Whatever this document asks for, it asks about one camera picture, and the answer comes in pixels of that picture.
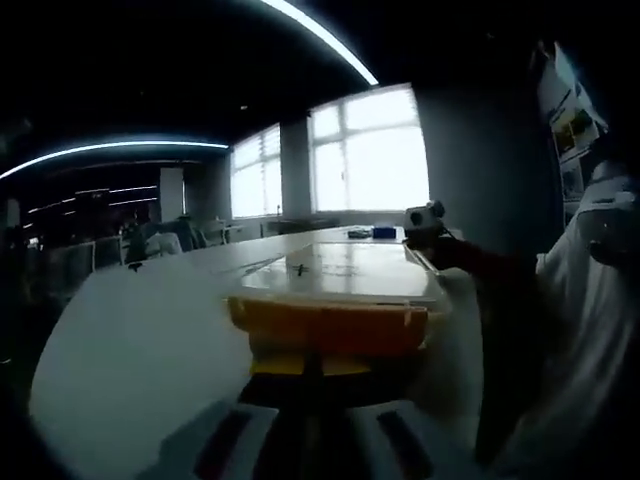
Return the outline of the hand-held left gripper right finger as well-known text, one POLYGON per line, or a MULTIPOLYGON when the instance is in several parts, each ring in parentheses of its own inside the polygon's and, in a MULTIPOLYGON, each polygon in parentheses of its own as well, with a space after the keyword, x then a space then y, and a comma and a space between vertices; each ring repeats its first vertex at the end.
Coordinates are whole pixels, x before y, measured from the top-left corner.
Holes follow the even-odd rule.
POLYGON ((391 391, 368 365, 320 363, 320 463, 329 479, 434 479, 436 429, 428 416, 391 391))

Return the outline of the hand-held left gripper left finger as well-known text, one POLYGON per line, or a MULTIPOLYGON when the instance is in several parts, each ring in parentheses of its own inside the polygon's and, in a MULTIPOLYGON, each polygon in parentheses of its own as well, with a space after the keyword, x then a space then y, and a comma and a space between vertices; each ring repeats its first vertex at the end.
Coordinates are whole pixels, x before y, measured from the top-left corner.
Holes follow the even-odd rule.
POLYGON ((195 458, 197 479, 311 479, 320 440, 321 359, 299 375, 259 373, 208 430, 195 458))

